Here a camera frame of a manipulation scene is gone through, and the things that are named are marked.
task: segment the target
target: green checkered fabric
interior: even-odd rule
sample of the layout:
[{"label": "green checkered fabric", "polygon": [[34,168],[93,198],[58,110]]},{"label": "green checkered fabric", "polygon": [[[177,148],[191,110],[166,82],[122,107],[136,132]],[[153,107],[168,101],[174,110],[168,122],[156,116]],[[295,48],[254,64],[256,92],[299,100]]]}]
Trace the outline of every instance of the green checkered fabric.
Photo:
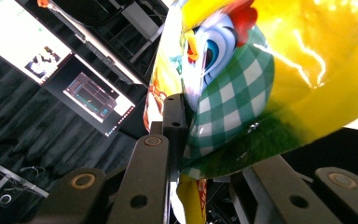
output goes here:
[{"label": "green checkered fabric", "polygon": [[[247,44],[236,49],[227,67],[204,90],[190,126],[184,166],[247,131],[261,114],[274,76],[273,56],[262,50],[267,47],[257,27],[249,31]],[[197,171],[187,170],[196,177]]]}]

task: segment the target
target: monitor screen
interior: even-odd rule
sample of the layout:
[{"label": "monitor screen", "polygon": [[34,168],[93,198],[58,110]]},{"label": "monitor screen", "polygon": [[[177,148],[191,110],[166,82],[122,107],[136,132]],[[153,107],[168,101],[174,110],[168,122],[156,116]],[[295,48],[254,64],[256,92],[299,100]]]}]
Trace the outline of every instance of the monitor screen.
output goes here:
[{"label": "monitor screen", "polygon": [[44,87],[106,136],[116,130],[135,107],[78,55],[67,60]]},{"label": "monitor screen", "polygon": [[14,0],[0,0],[0,56],[43,85],[71,50]]}]

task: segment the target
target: black curtain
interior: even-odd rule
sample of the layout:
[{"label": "black curtain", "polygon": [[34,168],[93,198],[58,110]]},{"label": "black curtain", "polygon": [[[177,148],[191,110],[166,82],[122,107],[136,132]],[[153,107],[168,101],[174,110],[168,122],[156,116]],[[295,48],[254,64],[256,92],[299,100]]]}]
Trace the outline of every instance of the black curtain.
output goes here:
[{"label": "black curtain", "polygon": [[[0,57],[0,165],[50,191],[60,177],[79,167],[106,173],[121,168],[135,142],[122,132],[104,136]],[[37,178],[33,169],[21,171],[30,166],[44,170]],[[43,199],[23,192],[5,208],[0,206],[0,223],[29,220]]]}]

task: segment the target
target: blue cartoon eye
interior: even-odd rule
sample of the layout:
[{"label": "blue cartoon eye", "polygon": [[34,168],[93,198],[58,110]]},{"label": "blue cartoon eye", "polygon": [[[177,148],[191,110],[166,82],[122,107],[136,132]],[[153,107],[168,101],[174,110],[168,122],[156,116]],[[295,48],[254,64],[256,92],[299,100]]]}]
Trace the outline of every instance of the blue cartoon eye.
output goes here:
[{"label": "blue cartoon eye", "polygon": [[219,55],[219,47],[212,40],[207,40],[207,51],[205,59],[205,71],[211,68],[211,66],[216,62],[217,56]]}]

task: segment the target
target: cartoon eye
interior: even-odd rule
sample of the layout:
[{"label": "cartoon eye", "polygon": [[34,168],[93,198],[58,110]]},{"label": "cartoon eye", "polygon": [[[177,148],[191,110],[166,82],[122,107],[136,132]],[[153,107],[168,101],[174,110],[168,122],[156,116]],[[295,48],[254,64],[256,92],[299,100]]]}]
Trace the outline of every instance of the cartoon eye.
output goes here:
[{"label": "cartoon eye", "polygon": [[235,49],[236,36],[231,29],[216,26],[210,27],[205,34],[207,34],[208,40],[206,41],[204,83],[209,85],[231,59]]},{"label": "cartoon eye", "polygon": [[211,68],[212,64],[214,64],[217,60],[217,56],[219,55],[219,47],[212,40],[207,40],[207,51],[206,51],[206,59],[205,59],[205,70]]}]

